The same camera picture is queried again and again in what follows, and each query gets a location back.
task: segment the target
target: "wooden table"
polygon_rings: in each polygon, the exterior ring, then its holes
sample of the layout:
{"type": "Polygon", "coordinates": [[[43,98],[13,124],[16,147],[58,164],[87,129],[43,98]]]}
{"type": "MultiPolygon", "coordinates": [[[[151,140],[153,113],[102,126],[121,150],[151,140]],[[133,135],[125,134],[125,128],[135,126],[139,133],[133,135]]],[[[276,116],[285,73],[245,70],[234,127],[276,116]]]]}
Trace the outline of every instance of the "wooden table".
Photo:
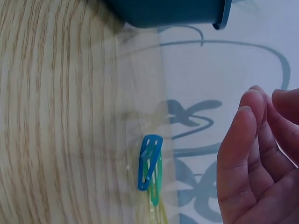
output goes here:
{"type": "Polygon", "coordinates": [[[122,25],[96,0],[1,0],[1,224],[148,223],[138,156],[169,136],[165,81],[156,30],[122,25]]]}

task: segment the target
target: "teal container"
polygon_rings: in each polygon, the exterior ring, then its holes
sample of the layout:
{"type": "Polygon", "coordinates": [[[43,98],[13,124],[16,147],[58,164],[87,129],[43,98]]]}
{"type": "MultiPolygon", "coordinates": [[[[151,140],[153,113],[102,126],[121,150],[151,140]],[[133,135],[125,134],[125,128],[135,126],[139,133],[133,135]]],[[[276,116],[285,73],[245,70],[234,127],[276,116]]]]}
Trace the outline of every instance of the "teal container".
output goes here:
{"type": "Polygon", "coordinates": [[[211,23],[223,29],[232,0],[105,0],[118,16],[137,28],[211,23]]]}

